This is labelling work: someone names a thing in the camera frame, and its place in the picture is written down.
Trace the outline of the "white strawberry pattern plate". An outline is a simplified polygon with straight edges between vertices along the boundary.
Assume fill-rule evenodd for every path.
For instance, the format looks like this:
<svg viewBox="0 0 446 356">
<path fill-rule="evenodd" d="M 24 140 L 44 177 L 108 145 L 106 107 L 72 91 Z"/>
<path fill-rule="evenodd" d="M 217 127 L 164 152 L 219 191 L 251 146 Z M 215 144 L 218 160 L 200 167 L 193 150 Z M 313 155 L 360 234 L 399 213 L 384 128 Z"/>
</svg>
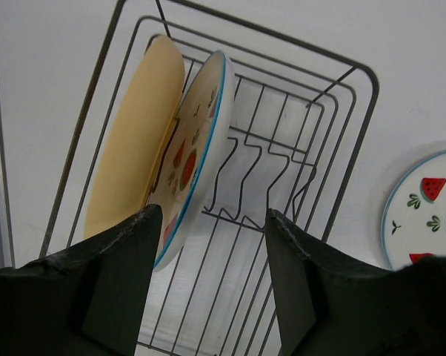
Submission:
<svg viewBox="0 0 446 356">
<path fill-rule="evenodd" d="M 380 222 L 391 270 L 446 257 L 446 149 L 417 162 L 391 191 Z"/>
</svg>

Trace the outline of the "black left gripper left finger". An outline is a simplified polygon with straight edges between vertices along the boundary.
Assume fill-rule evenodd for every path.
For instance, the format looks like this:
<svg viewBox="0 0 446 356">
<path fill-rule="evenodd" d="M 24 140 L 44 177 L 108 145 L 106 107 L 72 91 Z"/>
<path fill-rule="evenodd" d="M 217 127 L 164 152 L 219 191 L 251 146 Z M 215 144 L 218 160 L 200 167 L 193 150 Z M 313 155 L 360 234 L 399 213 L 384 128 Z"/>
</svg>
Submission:
<svg viewBox="0 0 446 356">
<path fill-rule="evenodd" d="M 162 210 L 21 268 L 0 268 L 0 355 L 133 355 Z"/>
</svg>

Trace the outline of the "white plate blue rim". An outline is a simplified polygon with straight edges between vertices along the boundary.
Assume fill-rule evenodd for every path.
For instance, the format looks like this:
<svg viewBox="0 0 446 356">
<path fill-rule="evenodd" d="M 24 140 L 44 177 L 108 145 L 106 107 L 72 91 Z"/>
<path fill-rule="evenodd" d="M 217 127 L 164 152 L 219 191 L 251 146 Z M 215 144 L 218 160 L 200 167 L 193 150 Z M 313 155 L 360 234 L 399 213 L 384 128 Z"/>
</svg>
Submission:
<svg viewBox="0 0 446 356">
<path fill-rule="evenodd" d="M 162 209 L 154 270 L 165 268 L 185 244 L 224 159 L 235 74 L 228 56 L 212 53 L 188 88 L 159 164 L 148 203 Z"/>
</svg>

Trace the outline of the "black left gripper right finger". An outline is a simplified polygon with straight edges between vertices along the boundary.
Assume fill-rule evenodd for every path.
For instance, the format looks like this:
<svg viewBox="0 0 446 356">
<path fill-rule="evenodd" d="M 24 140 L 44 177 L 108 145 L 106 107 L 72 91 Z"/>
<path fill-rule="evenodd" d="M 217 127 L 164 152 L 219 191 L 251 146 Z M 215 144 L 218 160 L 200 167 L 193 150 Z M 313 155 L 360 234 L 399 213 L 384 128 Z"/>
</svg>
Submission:
<svg viewBox="0 0 446 356">
<path fill-rule="evenodd" d="M 446 355 L 446 257 L 388 271 L 274 209 L 264 230 L 282 355 Z"/>
</svg>

